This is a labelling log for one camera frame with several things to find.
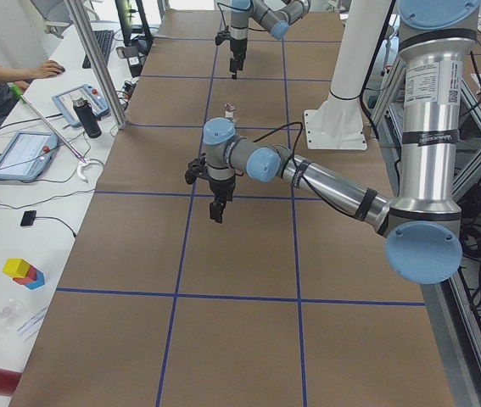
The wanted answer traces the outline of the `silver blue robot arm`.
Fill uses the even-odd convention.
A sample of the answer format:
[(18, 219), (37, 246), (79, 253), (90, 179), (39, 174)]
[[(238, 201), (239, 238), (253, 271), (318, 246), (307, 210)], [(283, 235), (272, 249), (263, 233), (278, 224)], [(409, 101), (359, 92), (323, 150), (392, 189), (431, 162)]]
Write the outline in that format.
[(400, 276), (421, 285), (449, 279), (459, 268), (461, 210), (452, 196), (460, 137), (463, 61), (473, 50), (476, 1), (354, 1), (327, 100), (305, 112), (315, 149), (362, 148), (359, 99), (370, 57), (389, 18), (400, 16), (397, 65), (405, 67), (403, 122), (395, 148), (399, 191), (386, 198), (284, 146), (262, 146), (237, 134), (233, 122), (204, 125), (203, 154), (187, 168), (188, 183), (206, 180), (213, 192), (210, 218), (221, 221), (236, 176), (262, 182), (281, 178), (316, 195), (338, 212), (371, 225), (386, 239), (385, 253)]
[(265, 32), (281, 41), (288, 29), (310, 11), (311, 1), (284, 1), (278, 10), (271, 9), (264, 1), (231, 1), (230, 23), (221, 33), (224, 41), (229, 41), (232, 56), (229, 62), (231, 78), (236, 80), (243, 70), (248, 49), (249, 22), (253, 20)]

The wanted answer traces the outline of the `person's hand on mouse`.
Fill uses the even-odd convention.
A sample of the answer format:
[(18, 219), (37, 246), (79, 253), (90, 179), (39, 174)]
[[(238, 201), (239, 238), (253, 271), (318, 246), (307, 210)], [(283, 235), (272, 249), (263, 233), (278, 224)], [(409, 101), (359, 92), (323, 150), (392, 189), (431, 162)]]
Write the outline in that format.
[(33, 79), (46, 79), (64, 73), (64, 67), (54, 60), (48, 60), (36, 67), (31, 74)]

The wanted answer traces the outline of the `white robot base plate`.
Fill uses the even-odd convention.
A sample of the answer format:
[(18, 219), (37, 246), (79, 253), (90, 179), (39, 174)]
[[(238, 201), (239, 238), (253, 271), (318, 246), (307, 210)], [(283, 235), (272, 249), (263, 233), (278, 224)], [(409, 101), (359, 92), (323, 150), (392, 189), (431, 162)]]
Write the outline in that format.
[(359, 108), (352, 111), (308, 109), (304, 112), (308, 149), (365, 151), (363, 120)]

